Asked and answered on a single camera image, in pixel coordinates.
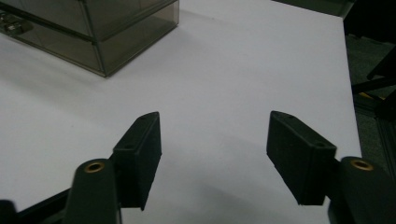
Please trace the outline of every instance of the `metal latch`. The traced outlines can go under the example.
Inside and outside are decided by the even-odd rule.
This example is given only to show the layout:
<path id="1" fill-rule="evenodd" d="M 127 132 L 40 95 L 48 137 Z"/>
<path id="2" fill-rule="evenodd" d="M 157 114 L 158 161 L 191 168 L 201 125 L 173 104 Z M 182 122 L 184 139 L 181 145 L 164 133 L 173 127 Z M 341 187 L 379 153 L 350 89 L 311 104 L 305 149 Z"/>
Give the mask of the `metal latch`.
<path id="1" fill-rule="evenodd" d="M 5 35 L 21 35 L 33 29 L 30 22 L 6 12 L 0 12 L 0 32 Z"/>

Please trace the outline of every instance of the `gray floor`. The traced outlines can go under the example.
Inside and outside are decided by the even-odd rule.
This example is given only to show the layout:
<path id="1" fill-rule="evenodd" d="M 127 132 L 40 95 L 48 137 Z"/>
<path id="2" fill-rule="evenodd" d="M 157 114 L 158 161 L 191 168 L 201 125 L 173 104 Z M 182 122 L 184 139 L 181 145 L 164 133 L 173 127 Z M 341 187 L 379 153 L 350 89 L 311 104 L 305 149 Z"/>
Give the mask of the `gray floor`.
<path id="1" fill-rule="evenodd" d="M 366 76 L 393 47 L 394 45 L 390 43 L 380 43 L 371 39 L 346 36 L 346 50 L 352 84 L 367 81 Z M 393 86 L 377 91 L 370 91 L 369 93 L 386 97 L 395 90 L 396 87 Z M 356 113 L 356 119 L 363 158 L 381 165 L 388 171 L 375 119 L 360 113 Z"/>

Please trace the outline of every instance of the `white tabletop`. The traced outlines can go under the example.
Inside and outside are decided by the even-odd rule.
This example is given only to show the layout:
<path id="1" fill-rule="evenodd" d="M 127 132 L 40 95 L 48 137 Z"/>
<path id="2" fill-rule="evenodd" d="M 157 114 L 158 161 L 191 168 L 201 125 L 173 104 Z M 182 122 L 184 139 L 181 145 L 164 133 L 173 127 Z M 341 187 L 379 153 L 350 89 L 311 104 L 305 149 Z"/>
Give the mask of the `white tabletop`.
<path id="1" fill-rule="evenodd" d="M 146 210 L 124 223 L 328 223 L 298 206 L 265 153 L 271 110 L 360 155 L 341 18 L 264 0 L 183 0 L 180 25 L 103 79 L 0 36 L 0 198 L 20 211 L 108 158 L 134 120 L 161 114 Z"/>

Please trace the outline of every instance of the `transparent box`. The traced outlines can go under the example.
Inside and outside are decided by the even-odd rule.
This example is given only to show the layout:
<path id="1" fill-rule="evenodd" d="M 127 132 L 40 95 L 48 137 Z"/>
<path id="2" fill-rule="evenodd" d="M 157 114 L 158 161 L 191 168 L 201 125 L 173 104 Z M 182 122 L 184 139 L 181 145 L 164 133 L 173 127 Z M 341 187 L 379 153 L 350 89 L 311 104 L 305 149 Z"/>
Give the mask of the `transparent box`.
<path id="1" fill-rule="evenodd" d="M 0 31 L 108 77 L 178 24 L 178 0 L 0 0 Z"/>

